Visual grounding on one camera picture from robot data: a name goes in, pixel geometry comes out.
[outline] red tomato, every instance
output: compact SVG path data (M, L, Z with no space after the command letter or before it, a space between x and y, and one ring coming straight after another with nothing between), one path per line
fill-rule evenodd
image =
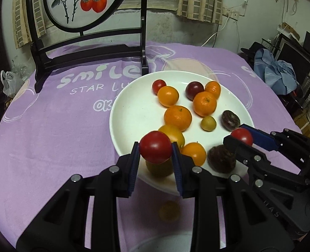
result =
M154 94L157 95L158 91L164 86L167 86L164 80L155 80L152 86Z
M81 0L80 7L83 11L89 11L92 8L93 0Z
M93 0L92 8L96 13L103 11L106 8L107 0Z
M231 135L249 146L253 145L253 136L250 131L245 128L237 128L231 132Z
M169 137L159 131L152 131L142 137L139 150L142 157L152 164L161 164L172 154Z

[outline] purple tablecloth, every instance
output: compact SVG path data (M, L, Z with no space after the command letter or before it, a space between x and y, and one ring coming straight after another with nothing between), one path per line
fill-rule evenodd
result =
M60 48L52 56L79 49ZM256 128L299 131L273 91L236 54L158 43L148 43L146 53L151 72L185 70L218 79L242 101ZM0 231L12 245L71 175L96 175L117 161L109 112L118 93L140 73L140 63L129 58L55 71L39 94L33 89L34 76L25 83L0 124ZM277 152L267 157L272 165L299 172ZM172 224L157 214L166 200L181 205L181 217ZM138 180L133 196L118 200L122 251L157 235L191 231L193 203Z

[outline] white plate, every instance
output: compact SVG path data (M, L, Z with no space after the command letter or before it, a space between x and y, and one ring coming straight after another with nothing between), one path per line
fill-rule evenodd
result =
M220 123L220 116L225 110L231 110L239 118L241 123L254 127L251 116L240 100L226 87L222 86L222 92L217 101L216 111L212 114L217 122L213 132L205 132L200 127L201 117L196 115L192 108L192 101L185 96L185 88L192 81L199 81L206 85L210 79L190 72L161 71L142 76L126 86L117 96L112 106L109 118L109 129L112 141L117 153L121 155L130 154L135 141L150 131L158 130L164 125L163 115L166 110L152 92L152 84L155 80L162 79L168 86L172 86L179 92L177 105L184 106L191 111L192 123L183 133L186 144L198 142L206 151L213 146L223 143L223 138L230 134ZM231 174L244 176L247 167L237 161L235 169L230 174L215 172L206 161L202 168L213 175L228 178ZM141 157L138 176L149 185L166 193L178 195L174 175L164 179L151 176L144 159Z

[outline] plate rim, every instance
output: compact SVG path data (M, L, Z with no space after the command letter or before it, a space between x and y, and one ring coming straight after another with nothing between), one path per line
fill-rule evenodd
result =
M206 76L203 76L203 75L199 75L199 74L196 74L196 73L193 73L193 72L188 72L188 71L180 71L180 70L157 71L157 72L152 72L152 73L149 73L149 74L147 74L147 75L141 76L141 77L139 77L139 78L133 80L133 81L132 81L131 83L129 83L124 89L128 88L129 86L132 86L132 84L133 84L135 81L137 81L137 80L140 80L140 79L142 79L142 78L144 78L144 77L147 77L147 76L149 76L149 75L156 75L157 73L163 73L163 72L167 72L167 73L168 73L168 72L179 72L179 73L184 72L184 73L189 73L189 74L191 74L191 75L200 76L200 77L205 78L205 79L208 79L208 80L210 80L210 81L213 80L213 79L210 79L209 77L206 77ZM252 119L252 117L251 117L249 111L246 109L245 105L241 102L241 100L240 100L230 89L228 89L228 88L225 87L225 86L223 86L223 87L226 88L226 89L227 89L227 90L241 103L241 105L245 108L245 110L248 112L248 115L249 115L249 117L250 117L250 119L251 119L251 121L252 121L252 127L255 127L254 122L253 122L253 119ZM112 109L111 109L111 112L110 112L110 115L109 115L109 133L110 133L110 135L111 135L111 140L112 140L112 142L113 142L114 149L115 149L115 151L117 152L117 154L119 155L119 157L122 156L122 153L118 152L117 146L116 146L117 143L116 143L115 137L112 135L112 115L113 115L113 112L114 112L115 107L116 107L116 105L117 105L117 104L116 104L116 103L118 102L117 100L121 97L121 93L124 91L124 89L120 91L120 93L117 95L116 99L114 100L114 103L113 103L113 105L112 105ZM137 176L138 176L138 178L140 178L142 181L144 181L144 182L147 183L148 185L152 186L153 188L156 188L156 189L158 189L158 190L160 190L160 191L163 191L163 192L168 193L168 194L171 194L171 195L179 196L179 192L178 192L177 190L174 192L174 191L172 191L170 188L167 188L167 186L160 185L160 184L158 184L158 183L156 183L156 182L153 182L153 181L148 181L148 178L147 178L146 176L144 176L144 175L142 175L142 174L139 174L139 171L137 172Z

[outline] beige checkered curtain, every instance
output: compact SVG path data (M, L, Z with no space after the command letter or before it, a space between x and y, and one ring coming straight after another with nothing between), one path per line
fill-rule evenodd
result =
M223 0L179 0L177 15L222 24Z
M37 34L38 37L41 37L46 33L41 0L33 0L33 12ZM26 14L26 0L12 1L12 26L16 49L21 48L27 43L31 43L32 40Z

